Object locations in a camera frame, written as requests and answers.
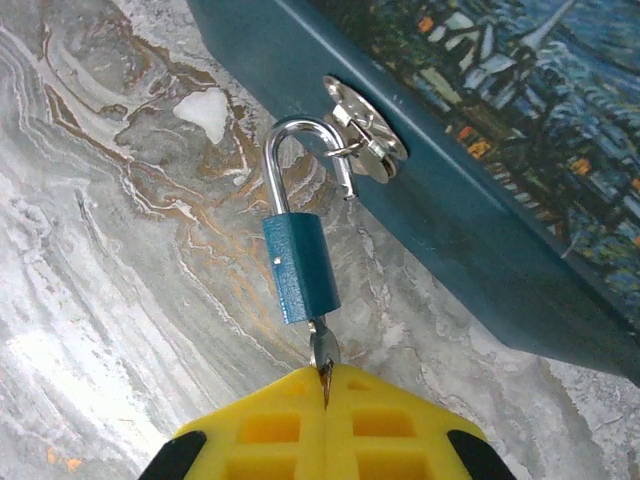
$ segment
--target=blue padlock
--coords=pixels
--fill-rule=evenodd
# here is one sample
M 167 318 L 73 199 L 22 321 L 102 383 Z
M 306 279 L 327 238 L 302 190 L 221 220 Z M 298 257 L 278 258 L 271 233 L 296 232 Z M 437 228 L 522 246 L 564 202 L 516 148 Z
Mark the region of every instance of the blue padlock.
M 263 172 L 274 215 L 263 220 L 267 251 L 286 324 L 313 321 L 340 307 L 327 242 L 317 215 L 292 213 L 277 161 L 282 141 L 295 133 L 319 136 L 333 151 L 345 149 L 340 134 L 327 122 L 304 116 L 276 123 L 263 146 Z M 349 161 L 333 156 L 345 198 L 356 197 Z

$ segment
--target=black rubber grip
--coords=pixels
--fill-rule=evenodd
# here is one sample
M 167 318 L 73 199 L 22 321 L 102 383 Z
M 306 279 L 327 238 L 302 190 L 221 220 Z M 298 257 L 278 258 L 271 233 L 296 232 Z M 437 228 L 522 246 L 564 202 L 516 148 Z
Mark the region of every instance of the black rubber grip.
M 207 442 L 204 432 L 193 431 L 165 443 L 139 480 L 184 480 Z
M 447 433 L 472 480 L 517 480 L 500 455 L 484 440 L 460 430 Z

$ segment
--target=marble surface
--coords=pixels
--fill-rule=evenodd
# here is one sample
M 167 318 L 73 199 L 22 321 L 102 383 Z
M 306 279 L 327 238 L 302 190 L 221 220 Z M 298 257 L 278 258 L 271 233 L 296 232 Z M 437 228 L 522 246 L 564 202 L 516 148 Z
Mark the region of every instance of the marble surface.
M 0 478 L 136 478 L 179 425 L 306 364 L 260 226 L 273 119 L 183 1 L 0 0 L 0 105 Z M 505 348 L 284 157 L 347 362 L 477 422 L 519 479 L 640 479 L 640 390 Z

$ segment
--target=starry night painting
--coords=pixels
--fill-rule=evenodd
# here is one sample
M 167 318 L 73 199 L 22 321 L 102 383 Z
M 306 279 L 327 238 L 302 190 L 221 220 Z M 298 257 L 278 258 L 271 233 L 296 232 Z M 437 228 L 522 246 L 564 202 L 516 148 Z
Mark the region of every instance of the starry night painting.
M 312 0 L 640 324 L 637 0 Z

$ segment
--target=padlock shackle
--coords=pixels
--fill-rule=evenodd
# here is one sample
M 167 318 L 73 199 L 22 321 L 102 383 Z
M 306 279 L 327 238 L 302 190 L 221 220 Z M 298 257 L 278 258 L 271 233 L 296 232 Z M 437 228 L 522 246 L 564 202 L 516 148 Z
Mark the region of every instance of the padlock shackle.
M 262 146 L 262 171 L 267 185 L 267 194 L 274 215 L 288 213 L 289 201 L 284 189 L 280 164 L 278 163 L 278 147 L 290 135 L 306 132 L 316 135 L 331 150 L 345 148 L 346 144 L 338 131 L 329 123 L 319 118 L 296 115 L 283 118 L 277 122 Z M 338 183 L 344 189 L 344 198 L 357 196 L 351 164 L 346 157 L 333 157 L 333 165 Z

